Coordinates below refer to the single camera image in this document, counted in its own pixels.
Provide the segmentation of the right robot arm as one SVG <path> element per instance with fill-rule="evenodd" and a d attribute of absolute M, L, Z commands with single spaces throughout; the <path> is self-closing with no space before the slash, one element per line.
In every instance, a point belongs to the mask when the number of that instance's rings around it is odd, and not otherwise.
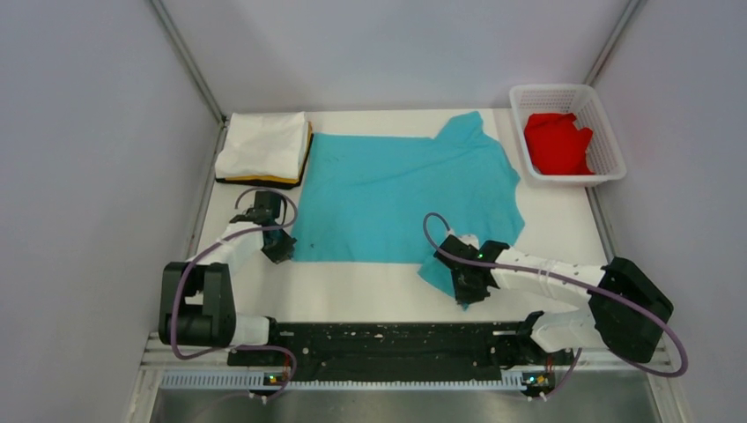
<path fill-rule="evenodd" d="M 607 348 L 629 362 L 647 364 L 674 312 L 670 299 L 632 261 L 605 265 L 543 259 L 504 242 L 475 247 L 471 237 L 450 234 L 434 257 L 452 272 L 458 302 L 468 305 L 492 289 L 516 290 L 571 306 L 567 312 L 538 311 L 527 317 L 516 339 L 519 356 L 539 363 L 566 348 Z"/>

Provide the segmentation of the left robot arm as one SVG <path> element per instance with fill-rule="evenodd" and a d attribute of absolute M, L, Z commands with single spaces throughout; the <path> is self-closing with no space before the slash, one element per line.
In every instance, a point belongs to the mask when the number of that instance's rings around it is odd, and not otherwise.
<path fill-rule="evenodd" d="M 163 344 L 202 346 L 209 351 L 248 345 L 249 353 L 266 365 L 281 356 L 283 342 L 271 333 L 273 319 L 238 312 L 233 280 L 257 254 L 273 264 L 292 258 L 296 240 L 287 228 L 295 219 L 287 214 L 296 213 L 298 207 L 275 189 L 252 188 L 250 193 L 252 205 L 242 210 L 236 202 L 235 215 L 211 245 L 165 266 L 158 328 Z"/>

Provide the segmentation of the teal t shirt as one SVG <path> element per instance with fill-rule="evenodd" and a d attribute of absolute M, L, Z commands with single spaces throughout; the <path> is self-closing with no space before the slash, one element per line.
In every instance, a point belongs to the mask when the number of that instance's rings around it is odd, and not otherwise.
<path fill-rule="evenodd" d="M 478 112 L 450 118 L 434 137 L 317 133 L 292 228 L 298 262 L 415 263 L 454 298 L 434 256 L 446 234 L 515 244 L 524 228 L 519 173 Z"/>

